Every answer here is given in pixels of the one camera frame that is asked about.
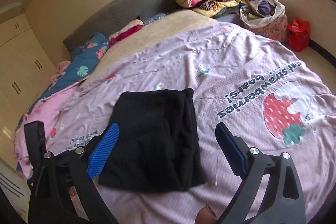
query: red folded garment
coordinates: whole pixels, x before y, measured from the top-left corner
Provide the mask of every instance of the red folded garment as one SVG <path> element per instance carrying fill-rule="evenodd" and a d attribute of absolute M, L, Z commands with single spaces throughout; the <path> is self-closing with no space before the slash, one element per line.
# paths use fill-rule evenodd
<path fill-rule="evenodd" d="M 110 40 L 110 47 L 112 47 L 114 44 L 116 44 L 117 42 L 125 39 L 126 37 L 129 37 L 131 34 L 134 34 L 138 31 L 140 31 L 143 28 L 143 25 L 136 25 L 131 27 L 130 29 L 128 29 L 127 31 L 119 34 L 116 38 L 111 38 Z"/>

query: wardrobe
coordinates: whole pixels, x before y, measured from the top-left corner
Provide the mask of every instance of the wardrobe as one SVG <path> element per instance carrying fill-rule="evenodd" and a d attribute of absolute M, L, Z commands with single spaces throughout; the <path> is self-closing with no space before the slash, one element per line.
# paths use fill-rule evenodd
<path fill-rule="evenodd" d="M 0 157 L 11 167 L 17 123 L 54 73 L 24 14 L 0 24 Z"/>

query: strawberry print bed sheet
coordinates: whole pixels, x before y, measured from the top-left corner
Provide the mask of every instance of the strawberry print bed sheet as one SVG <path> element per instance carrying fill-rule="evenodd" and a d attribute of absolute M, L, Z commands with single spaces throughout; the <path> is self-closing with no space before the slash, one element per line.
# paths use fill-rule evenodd
<path fill-rule="evenodd" d="M 192 224 L 206 204 L 217 215 L 223 212 L 241 180 L 216 142 L 214 129 L 219 122 L 265 154 L 290 153 L 304 191 L 308 222 L 336 180 L 336 97 L 278 41 L 231 23 L 161 41 L 112 65 L 98 80 L 84 83 L 63 106 L 48 147 L 58 154 L 86 145 L 103 132 L 123 92 L 188 87 L 194 89 L 206 184 L 165 194 L 96 185 L 119 223 Z M 250 215 L 257 213 L 266 186 L 267 178 Z"/>

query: red plastic bag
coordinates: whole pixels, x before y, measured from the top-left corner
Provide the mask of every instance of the red plastic bag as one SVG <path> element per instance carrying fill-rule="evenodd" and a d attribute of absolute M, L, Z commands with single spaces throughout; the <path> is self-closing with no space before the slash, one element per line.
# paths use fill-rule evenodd
<path fill-rule="evenodd" d="M 288 43 L 294 51 L 301 52 L 308 46 L 310 41 L 309 22 L 303 22 L 297 17 L 288 25 L 290 31 Z"/>

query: floor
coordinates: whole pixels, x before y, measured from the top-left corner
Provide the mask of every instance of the floor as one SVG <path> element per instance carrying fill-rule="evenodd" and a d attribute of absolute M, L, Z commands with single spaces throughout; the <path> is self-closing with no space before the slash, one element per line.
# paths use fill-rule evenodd
<path fill-rule="evenodd" d="M 306 63 L 306 66 L 316 73 L 333 95 L 336 95 L 336 68 L 324 57 L 310 47 L 302 52 L 294 52 L 296 56 Z"/>

